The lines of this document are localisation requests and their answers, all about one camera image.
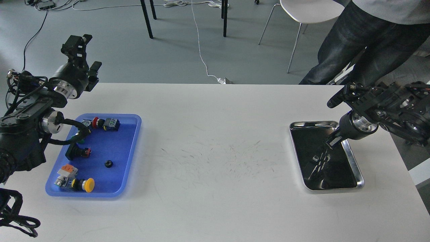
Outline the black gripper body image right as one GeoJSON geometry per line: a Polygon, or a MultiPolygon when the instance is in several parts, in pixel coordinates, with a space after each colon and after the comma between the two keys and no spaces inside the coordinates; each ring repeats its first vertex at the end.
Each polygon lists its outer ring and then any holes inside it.
{"type": "Polygon", "coordinates": [[[378,124],[373,124],[356,112],[348,112],[339,121],[337,136],[342,140],[360,140],[378,130],[378,124]]]}

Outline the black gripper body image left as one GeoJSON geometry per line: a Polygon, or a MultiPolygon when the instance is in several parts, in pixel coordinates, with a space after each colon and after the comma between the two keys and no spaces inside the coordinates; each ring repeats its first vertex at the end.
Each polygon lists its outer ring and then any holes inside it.
{"type": "Polygon", "coordinates": [[[79,67],[74,64],[64,64],[49,78],[49,84],[55,92],[63,95],[66,99],[76,99],[84,91],[90,92],[92,90],[88,71],[88,65],[79,67]]]}

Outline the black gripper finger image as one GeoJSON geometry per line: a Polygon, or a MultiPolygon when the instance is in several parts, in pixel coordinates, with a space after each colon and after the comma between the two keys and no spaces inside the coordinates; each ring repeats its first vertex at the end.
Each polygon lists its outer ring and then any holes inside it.
{"type": "Polygon", "coordinates": [[[343,137],[339,133],[331,133],[325,141],[325,147],[333,150],[341,144],[342,141],[343,137]]]}
{"type": "Polygon", "coordinates": [[[88,70],[88,85],[86,86],[86,91],[91,92],[92,89],[98,84],[98,70],[102,66],[102,62],[94,61],[88,70]]]}
{"type": "Polygon", "coordinates": [[[91,41],[91,34],[84,34],[83,36],[71,35],[66,43],[60,49],[62,54],[68,57],[68,62],[78,69],[89,69],[86,61],[86,46],[91,41]]]}

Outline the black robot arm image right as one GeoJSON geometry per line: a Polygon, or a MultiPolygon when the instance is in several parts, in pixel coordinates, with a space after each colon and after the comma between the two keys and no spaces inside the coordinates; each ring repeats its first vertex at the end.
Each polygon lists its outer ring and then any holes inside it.
{"type": "Polygon", "coordinates": [[[429,85],[413,82],[380,83],[374,87],[347,84],[327,102],[329,108],[346,103],[351,110],[326,141],[330,148],[346,139],[360,140],[381,127],[412,144],[429,143],[429,85]]]}

